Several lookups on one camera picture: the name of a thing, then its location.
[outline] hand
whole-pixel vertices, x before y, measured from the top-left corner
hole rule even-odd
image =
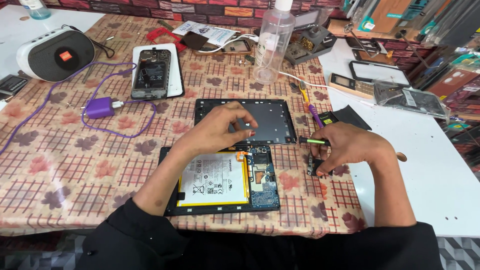
[[[174,147],[182,146],[195,157],[215,153],[255,135],[253,129],[242,130],[237,121],[239,118],[249,123],[251,128],[258,128],[253,116],[238,101],[233,101],[213,108],[195,127],[185,133]],[[228,131],[230,124],[236,132]]]
[[[328,124],[315,131],[311,138],[327,139],[332,148],[332,153],[327,157],[328,147],[310,144],[313,156],[320,156],[324,160],[317,169],[317,175],[328,174],[345,163],[366,161],[371,165],[378,159],[390,157],[391,153],[395,156],[391,144],[380,135],[343,122]]]

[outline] clear plastic bottle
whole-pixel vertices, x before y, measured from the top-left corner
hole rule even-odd
[[[47,8],[42,0],[19,0],[20,4],[28,10],[30,17],[35,20],[47,19],[52,15],[52,12]]]
[[[295,26],[295,17],[290,13],[292,2],[277,0],[274,9],[264,13],[253,68],[253,77],[260,84],[269,85],[278,78]]]

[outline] white table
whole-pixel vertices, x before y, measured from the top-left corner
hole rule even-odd
[[[62,25],[73,25],[80,31],[90,29],[104,14],[50,9],[52,16],[45,20],[29,18],[22,6],[7,5],[0,9],[0,79],[9,74],[17,75],[20,67],[16,53],[23,43],[34,39]]]
[[[319,57],[325,81],[334,72],[352,78],[351,48],[338,39],[332,51]],[[480,183],[431,116],[380,106],[374,100],[329,89],[333,110],[350,105],[397,152],[407,194],[418,221],[429,223],[438,236],[480,237]],[[373,176],[366,162],[350,164],[350,171],[367,223],[373,226]]]
[[[28,16],[21,6],[8,5],[0,10],[0,77],[17,74],[17,48],[62,24],[86,31],[103,14],[52,9],[52,16],[36,21],[19,19]],[[331,72],[351,78],[348,63],[353,54],[344,39],[320,57],[326,79]],[[334,110],[350,105],[373,132],[388,139],[407,157],[400,168],[417,220],[433,225],[439,236],[480,237],[480,184],[432,117],[359,103],[329,90]],[[351,175],[367,223],[373,225],[373,178],[368,165],[350,164]]]

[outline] white charging cable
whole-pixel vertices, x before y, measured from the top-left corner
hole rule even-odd
[[[254,42],[258,42],[258,36],[257,36],[257,35],[253,35],[253,34],[243,34],[243,35],[238,36],[236,39],[232,39],[231,41],[223,44],[221,47],[219,47],[219,48],[217,48],[217,49],[215,49],[215,50],[209,50],[209,51],[199,50],[198,52],[216,52],[216,51],[221,50],[221,49],[222,49],[223,47],[225,47],[228,43],[232,43],[232,42],[237,41],[237,40],[239,40],[239,39],[241,39],[241,38],[243,38],[243,37],[246,37],[246,38],[248,38],[248,39],[251,39],[251,40],[253,40]]]
[[[300,79],[300,78],[298,78],[298,77],[295,77],[295,76],[293,76],[292,74],[288,74],[288,73],[281,72],[281,71],[278,72],[278,73],[283,74],[283,75],[290,76],[290,77],[292,77],[292,78],[294,78],[294,79],[296,79],[296,80],[299,80],[299,81],[303,81],[302,79]],[[337,91],[338,93],[344,95],[345,97],[348,97],[348,98],[351,98],[351,99],[353,99],[353,100],[356,100],[356,101],[358,101],[358,102],[360,102],[360,103],[362,103],[362,104],[368,105],[368,106],[370,106],[370,107],[376,106],[376,104],[374,104],[374,103],[369,103],[369,102],[366,102],[366,101],[364,101],[364,100],[360,100],[360,99],[354,98],[354,97],[352,97],[352,96],[349,96],[349,95],[347,95],[346,93],[342,92],[341,90],[336,89],[335,87],[324,86],[324,85],[314,85],[314,84],[311,84],[311,83],[306,82],[306,81],[303,81],[303,82],[304,82],[306,85],[310,85],[310,86],[326,87],[326,88],[334,89],[335,91]]]

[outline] bottle cap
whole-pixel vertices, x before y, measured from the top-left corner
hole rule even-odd
[[[293,0],[276,0],[275,8],[281,11],[290,11]]]

